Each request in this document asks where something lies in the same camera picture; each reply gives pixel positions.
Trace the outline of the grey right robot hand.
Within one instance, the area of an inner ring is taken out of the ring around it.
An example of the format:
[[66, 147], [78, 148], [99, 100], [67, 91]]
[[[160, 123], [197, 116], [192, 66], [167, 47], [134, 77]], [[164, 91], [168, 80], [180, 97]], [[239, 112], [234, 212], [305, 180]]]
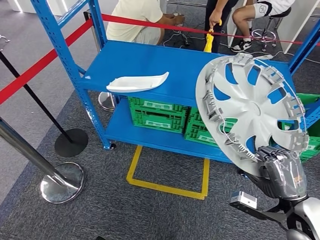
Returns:
[[265, 195], [273, 199], [297, 201], [307, 196], [307, 181], [299, 155], [273, 146], [261, 146], [257, 151], [262, 166], [261, 176], [245, 173]]

